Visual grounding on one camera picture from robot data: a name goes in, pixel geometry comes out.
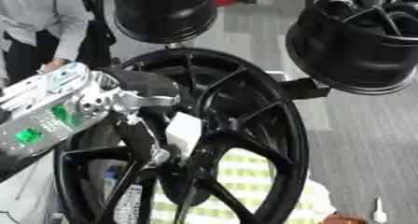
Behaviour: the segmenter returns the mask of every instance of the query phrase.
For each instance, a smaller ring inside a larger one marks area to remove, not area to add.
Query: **gray shirt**
[[[0,40],[5,29],[20,42],[36,46],[36,32],[48,30],[60,38],[54,57],[73,61],[90,18],[81,0],[0,0]],[[7,77],[2,53],[0,77]]]

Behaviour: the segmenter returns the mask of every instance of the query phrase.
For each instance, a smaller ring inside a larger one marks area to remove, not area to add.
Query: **wire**
[[[0,214],[6,214],[6,216],[11,220],[11,221],[13,221],[14,223],[16,223],[16,224],[21,224],[19,221],[17,221],[9,212],[7,212],[7,211],[1,211],[0,210]]]

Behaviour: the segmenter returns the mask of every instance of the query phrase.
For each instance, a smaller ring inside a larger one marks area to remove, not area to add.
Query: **gray carpet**
[[[106,10],[113,25],[112,0]],[[214,27],[187,43],[223,50],[265,70],[304,75],[284,49],[284,35],[302,0],[259,0],[219,9]],[[161,46],[131,40],[114,29],[122,60]],[[298,101],[309,130],[313,179],[331,192],[343,213],[367,217],[383,197],[390,223],[418,223],[418,85],[394,95],[366,97],[333,91],[328,98]]]

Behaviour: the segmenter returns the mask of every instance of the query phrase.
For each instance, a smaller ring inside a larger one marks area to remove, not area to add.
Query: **rim lip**
[[[298,66],[304,73],[308,74],[310,77],[318,80],[319,82],[329,85],[331,88],[335,88],[340,91],[347,91],[350,93],[355,94],[364,94],[364,95],[382,95],[382,94],[389,94],[396,91],[400,91],[407,86],[409,86],[412,81],[414,80],[415,73],[416,73],[416,66],[412,68],[410,73],[401,79],[399,82],[395,84],[390,84],[387,86],[383,86],[380,88],[367,88],[367,87],[359,87],[354,85],[349,85],[345,83],[338,82],[332,78],[322,76],[320,73],[316,72],[312,69],[309,65],[307,65],[295,51],[293,46],[293,35],[297,32],[298,27],[296,24],[292,25],[287,32],[286,35],[286,49],[288,51],[289,56],[294,61],[295,65]]]
[[[154,44],[169,44],[169,43],[175,43],[175,42],[183,42],[190,39],[193,39],[206,31],[208,31],[214,24],[217,18],[217,9],[214,9],[214,12],[212,14],[212,17],[208,20],[206,24],[199,27],[199,29],[194,29],[194,31],[189,33],[181,33],[181,35],[174,35],[170,38],[163,37],[163,38],[156,38],[145,35],[138,35],[134,32],[131,32],[128,28],[126,28],[122,23],[120,23],[118,16],[115,16],[115,24],[120,29],[120,31],[125,34],[127,37],[130,37],[137,41],[147,42],[147,43],[154,43]]]
[[[245,65],[248,68],[250,68],[250,70],[255,71],[258,76],[260,76],[259,82],[267,83],[271,85],[270,87],[266,86],[266,88],[269,89],[269,92],[271,94],[281,95],[282,97],[285,98],[284,103],[286,104],[286,108],[288,108],[287,110],[288,112],[286,113],[286,119],[289,119],[287,123],[293,126],[294,129],[296,130],[297,137],[295,138],[297,139],[297,141],[293,142],[291,145],[295,149],[293,156],[296,156],[299,158],[299,162],[298,162],[299,167],[294,168],[291,171],[292,173],[291,175],[284,176],[284,179],[286,182],[284,187],[287,187],[288,189],[291,188],[292,189],[291,191],[287,190],[286,192],[284,192],[282,189],[278,189],[278,187],[275,187],[275,186],[281,186],[281,184],[277,182],[277,178],[280,178],[281,176],[277,175],[275,177],[276,180],[273,182],[272,189],[268,192],[266,199],[263,201],[262,205],[258,208],[258,209],[261,209],[264,206],[264,209],[265,209],[264,213],[257,214],[258,216],[265,216],[265,218],[268,218],[269,222],[266,222],[266,223],[275,224],[275,223],[282,223],[283,221],[285,221],[286,218],[291,214],[291,211],[294,209],[296,203],[299,200],[299,197],[302,193],[302,189],[304,187],[304,183],[305,183],[307,171],[308,171],[308,165],[309,165],[309,157],[308,157],[309,148],[308,148],[307,134],[306,134],[306,130],[304,128],[300,113],[297,110],[296,106],[293,104],[292,101],[286,99],[286,94],[284,90],[281,88],[281,86],[276,81],[274,81],[268,74],[264,73],[260,68],[254,66],[253,64],[241,58],[235,57],[233,55],[230,55],[224,52],[214,51],[214,50],[209,50],[209,49],[165,49],[165,50],[157,50],[154,52],[137,56],[133,59],[130,59],[126,63],[135,63],[135,61],[145,60],[148,56],[152,56],[152,55],[161,56],[163,55],[162,53],[166,53],[166,52],[173,52],[174,54],[177,54],[177,55],[197,52],[203,55],[204,54],[212,55],[212,57],[215,55],[219,58],[224,58],[230,62],[235,62],[240,65]],[[68,204],[70,204],[67,199],[68,193],[66,193],[65,190],[63,189],[66,186],[66,183],[63,177],[63,167],[61,163],[62,159],[60,159],[62,153],[63,153],[63,150],[57,149],[55,152],[55,159],[54,159],[55,178],[57,182],[57,190],[58,190],[59,197],[61,200],[67,200],[66,202],[63,202],[64,203],[63,206],[64,206],[65,214],[67,215],[70,223],[76,223],[76,224],[86,223],[87,224],[88,222],[86,222],[83,219],[84,217],[79,216],[80,215],[79,212],[75,214],[75,213],[70,213],[68,210]],[[274,198],[274,196],[276,196],[277,194],[284,196],[284,198],[280,200],[280,203],[285,203],[285,204],[282,204],[281,205],[282,208],[278,210],[273,209],[272,206],[270,205],[271,202],[275,202],[275,203],[279,202],[277,198]],[[79,211],[79,207],[77,206],[76,208],[72,208],[72,211]]]

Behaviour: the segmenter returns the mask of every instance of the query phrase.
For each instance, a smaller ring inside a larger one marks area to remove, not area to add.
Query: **person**
[[[82,0],[0,0],[0,88],[76,61],[90,19]]]

